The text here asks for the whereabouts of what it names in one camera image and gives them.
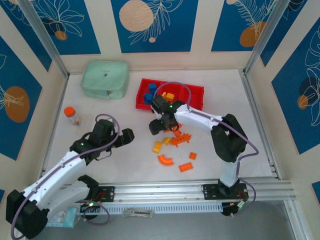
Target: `orange bottle cap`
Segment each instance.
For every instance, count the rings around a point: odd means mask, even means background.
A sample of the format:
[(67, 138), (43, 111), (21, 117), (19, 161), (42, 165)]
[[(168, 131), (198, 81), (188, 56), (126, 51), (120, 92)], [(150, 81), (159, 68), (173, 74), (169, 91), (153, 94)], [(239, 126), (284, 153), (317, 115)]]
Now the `orange bottle cap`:
[(76, 114), (76, 110), (72, 107), (72, 106), (67, 106), (65, 109), (64, 109), (64, 114), (67, 116), (67, 117), (72, 117), (73, 115)]

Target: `orange circle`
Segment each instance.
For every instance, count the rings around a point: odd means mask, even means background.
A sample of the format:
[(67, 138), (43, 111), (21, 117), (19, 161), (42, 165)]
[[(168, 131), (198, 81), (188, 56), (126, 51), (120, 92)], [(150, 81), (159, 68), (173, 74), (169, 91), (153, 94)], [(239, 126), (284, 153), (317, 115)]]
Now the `orange circle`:
[(18, 5), (17, 0), (8, 0), (8, 1), (15, 4), (15, 5)]
[(226, 4), (232, 5), (235, 4), (237, 0), (226, 0)]
[(260, 21), (255, 23), (254, 25), (248, 26), (241, 33), (240, 44), (246, 48), (255, 46), (265, 25), (266, 23), (264, 21)]
[(299, 98), (298, 98), (298, 107), (301, 109), (301, 110), (304, 110), (308, 107), (308, 97), (305, 96), (305, 95), (301, 95)]
[(152, 9), (141, 0), (127, 1), (119, 11), (119, 18), (123, 27), (131, 32), (144, 31), (154, 22)]
[(150, 38), (149, 38), (149, 42), (150, 42), (150, 43), (153, 44), (155, 41), (156, 41), (156, 39), (155, 39), (154, 37), (150, 37)]
[(60, 41), (64, 41), (64, 40), (67, 40), (67, 34), (64, 32), (64, 31), (60, 31), (60, 30), (58, 30), (58, 31), (56, 31), (55, 33), (54, 33), (54, 35), (55, 35), (55, 37), (57, 38), (57, 39), (59, 39)]
[(27, 119), (30, 110), (27, 92), (22, 87), (12, 86), (5, 93), (4, 98), (8, 101), (4, 105), (6, 115), (16, 123), (23, 123)]
[(72, 106), (67, 106), (63, 112), (69, 118), (76, 114), (76, 110)]

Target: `orange curved pipe piece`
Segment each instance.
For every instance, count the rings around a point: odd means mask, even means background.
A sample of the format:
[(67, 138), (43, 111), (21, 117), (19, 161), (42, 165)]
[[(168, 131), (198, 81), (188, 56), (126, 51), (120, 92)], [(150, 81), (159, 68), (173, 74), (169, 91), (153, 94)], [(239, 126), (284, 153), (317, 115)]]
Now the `orange curved pipe piece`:
[(172, 158), (166, 158), (165, 155), (159, 155), (158, 156), (159, 162), (164, 166), (172, 166), (174, 162), (172, 161)]

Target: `red tray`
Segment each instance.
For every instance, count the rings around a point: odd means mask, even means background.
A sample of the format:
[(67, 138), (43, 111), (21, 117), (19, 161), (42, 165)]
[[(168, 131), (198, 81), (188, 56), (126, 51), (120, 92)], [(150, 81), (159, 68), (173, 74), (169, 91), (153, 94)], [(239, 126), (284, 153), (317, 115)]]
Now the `red tray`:
[[(136, 94), (135, 98), (135, 108), (136, 109), (143, 109), (143, 110), (151, 110), (150, 105), (145, 104), (144, 95), (145, 93), (149, 93), (148, 86), (149, 84), (155, 84), (158, 88), (160, 85), (167, 83), (166, 81), (158, 81), (152, 79), (142, 78), (138, 93)], [(191, 101), (190, 106), (202, 110), (204, 107), (204, 94), (205, 88), (203, 86), (195, 86), (186, 84), (191, 91)], [(174, 100), (180, 100), (183, 102), (187, 102), (189, 97), (188, 90), (179, 84), (168, 84), (162, 87), (157, 94), (162, 94), (163, 92), (171, 93), (174, 95)]]

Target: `blue block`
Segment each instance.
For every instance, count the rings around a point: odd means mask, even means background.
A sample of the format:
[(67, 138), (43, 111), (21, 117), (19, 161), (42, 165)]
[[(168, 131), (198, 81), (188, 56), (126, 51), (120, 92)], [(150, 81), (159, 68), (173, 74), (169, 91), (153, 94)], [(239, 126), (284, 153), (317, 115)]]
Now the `blue block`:
[(150, 92), (150, 93), (154, 94), (154, 93), (156, 92), (156, 90), (157, 90), (157, 86), (156, 86), (155, 83), (150, 83), (150, 84), (148, 85), (148, 89), (149, 89), (149, 92)]
[(144, 94), (144, 100), (145, 101), (149, 101), (151, 103), (153, 98), (154, 98), (154, 95), (152, 93), (147, 92), (147, 93)]

